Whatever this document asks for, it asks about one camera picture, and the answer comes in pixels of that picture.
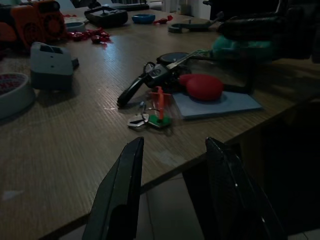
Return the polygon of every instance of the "light blue mat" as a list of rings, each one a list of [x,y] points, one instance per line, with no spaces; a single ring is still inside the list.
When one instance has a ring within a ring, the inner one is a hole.
[[[183,93],[175,93],[172,96],[184,119],[262,109],[256,100],[243,93],[224,91],[221,98],[215,101],[199,101]]]

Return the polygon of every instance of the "orange figurine keychain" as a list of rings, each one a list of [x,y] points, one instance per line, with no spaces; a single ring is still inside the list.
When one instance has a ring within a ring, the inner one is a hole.
[[[165,105],[169,105],[171,94],[164,93],[162,87],[156,86],[157,92],[151,92],[155,109],[159,112],[159,116],[152,114],[149,116],[148,124],[158,129],[162,129],[171,124],[171,118],[165,115]]]

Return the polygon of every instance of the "keychain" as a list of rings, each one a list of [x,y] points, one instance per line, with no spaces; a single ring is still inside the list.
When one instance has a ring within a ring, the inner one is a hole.
[[[131,117],[127,126],[130,128],[139,128],[144,124],[149,124],[150,126],[162,129],[171,124],[171,118],[164,114],[164,106],[165,106],[165,97],[171,96],[170,94],[164,93],[162,87],[157,86],[157,92],[151,92],[151,96],[153,102],[155,103],[156,108],[149,107],[144,101],[142,101],[139,105],[139,109],[141,109],[140,113],[137,113],[135,116]],[[159,114],[147,114],[146,111],[158,111]]]

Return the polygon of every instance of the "green keychain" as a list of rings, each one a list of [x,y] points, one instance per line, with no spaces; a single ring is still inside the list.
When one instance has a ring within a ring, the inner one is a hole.
[[[163,116],[163,119],[160,120],[157,115],[150,115],[147,122],[151,126],[157,129],[163,129],[171,124],[171,118],[168,116]]]

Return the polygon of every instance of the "round container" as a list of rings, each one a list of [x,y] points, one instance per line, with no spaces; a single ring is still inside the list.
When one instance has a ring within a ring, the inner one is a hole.
[[[156,19],[154,14],[137,14],[132,16],[132,20],[135,24],[152,24]]]
[[[17,72],[0,74],[0,119],[20,112],[35,99],[27,75]]]
[[[84,33],[86,31],[84,22],[69,22],[65,24],[65,27],[70,33]]]

